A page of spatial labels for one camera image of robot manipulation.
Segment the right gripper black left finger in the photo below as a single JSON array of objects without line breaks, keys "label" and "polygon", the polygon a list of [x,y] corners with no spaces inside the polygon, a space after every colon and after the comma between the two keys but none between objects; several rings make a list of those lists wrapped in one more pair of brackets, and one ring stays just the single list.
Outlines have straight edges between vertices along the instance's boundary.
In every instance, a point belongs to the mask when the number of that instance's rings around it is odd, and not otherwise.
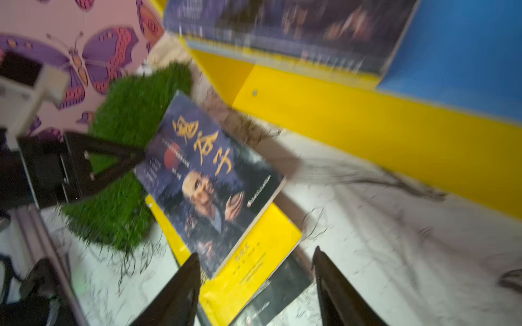
[{"label": "right gripper black left finger", "polygon": [[194,325],[201,267],[193,253],[132,325]]}]

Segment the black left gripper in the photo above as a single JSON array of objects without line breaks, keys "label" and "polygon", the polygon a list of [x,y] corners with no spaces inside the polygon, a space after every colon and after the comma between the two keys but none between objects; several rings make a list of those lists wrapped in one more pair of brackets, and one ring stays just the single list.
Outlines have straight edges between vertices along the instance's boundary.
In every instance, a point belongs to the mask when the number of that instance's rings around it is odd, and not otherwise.
[{"label": "black left gripper", "polygon": [[1,129],[1,209],[38,209],[94,196],[145,160],[145,149],[67,131],[63,140]]}]

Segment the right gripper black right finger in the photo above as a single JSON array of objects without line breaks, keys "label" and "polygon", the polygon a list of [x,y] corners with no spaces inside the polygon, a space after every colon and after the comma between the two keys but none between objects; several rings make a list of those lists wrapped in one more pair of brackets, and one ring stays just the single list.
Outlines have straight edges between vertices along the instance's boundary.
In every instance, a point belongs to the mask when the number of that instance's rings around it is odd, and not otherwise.
[{"label": "right gripper black right finger", "polygon": [[312,259],[323,325],[385,325],[319,247]]}]

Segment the yellow black book bottom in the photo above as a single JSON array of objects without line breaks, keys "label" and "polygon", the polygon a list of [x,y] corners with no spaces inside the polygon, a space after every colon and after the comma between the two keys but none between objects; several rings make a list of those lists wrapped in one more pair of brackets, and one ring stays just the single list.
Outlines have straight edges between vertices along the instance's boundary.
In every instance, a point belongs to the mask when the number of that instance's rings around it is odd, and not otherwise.
[{"label": "yellow black book bottom", "polygon": [[214,277],[201,271],[199,304],[212,325],[230,325],[298,246],[301,231],[271,204]]}]

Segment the black book gold title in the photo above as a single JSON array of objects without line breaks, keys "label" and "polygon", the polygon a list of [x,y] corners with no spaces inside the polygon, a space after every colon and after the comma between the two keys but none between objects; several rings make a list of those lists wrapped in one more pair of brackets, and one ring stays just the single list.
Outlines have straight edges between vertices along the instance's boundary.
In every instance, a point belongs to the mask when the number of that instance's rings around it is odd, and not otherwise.
[{"label": "black book gold title", "polygon": [[296,254],[290,255],[231,325],[268,325],[311,283],[310,272]]}]

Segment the dark portrait cover book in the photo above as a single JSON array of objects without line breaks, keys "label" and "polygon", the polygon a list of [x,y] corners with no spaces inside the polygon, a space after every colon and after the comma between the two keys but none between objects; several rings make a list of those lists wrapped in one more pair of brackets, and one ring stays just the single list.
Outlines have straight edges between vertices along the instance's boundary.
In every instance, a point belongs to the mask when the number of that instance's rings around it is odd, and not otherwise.
[{"label": "dark portrait cover book", "polygon": [[135,175],[211,278],[284,184],[265,158],[183,92],[175,93]]}]

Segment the purple cover book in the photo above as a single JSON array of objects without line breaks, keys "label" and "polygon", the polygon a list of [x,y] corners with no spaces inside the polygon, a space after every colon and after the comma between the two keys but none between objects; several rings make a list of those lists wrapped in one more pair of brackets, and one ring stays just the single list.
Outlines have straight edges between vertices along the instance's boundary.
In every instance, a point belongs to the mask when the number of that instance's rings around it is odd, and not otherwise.
[{"label": "purple cover book", "polygon": [[182,35],[382,76],[418,1],[168,1]]}]

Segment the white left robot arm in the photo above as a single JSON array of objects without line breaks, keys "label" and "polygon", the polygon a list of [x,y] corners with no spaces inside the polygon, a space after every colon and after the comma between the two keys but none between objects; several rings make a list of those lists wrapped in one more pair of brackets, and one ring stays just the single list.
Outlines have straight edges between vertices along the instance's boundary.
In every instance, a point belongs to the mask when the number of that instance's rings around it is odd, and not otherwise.
[{"label": "white left robot arm", "polygon": [[[122,145],[87,134],[66,132],[60,141],[42,142],[20,137],[18,150],[1,152],[1,216],[23,205],[47,209],[85,200],[125,176],[145,159],[142,148]],[[58,274],[49,259],[37,263],[45,273],[34,284],[24,280],[29,292],[14,303],[3,294],[2,325],[47,325],[51,299],[38,293],[50,285],[60,296]]]}]

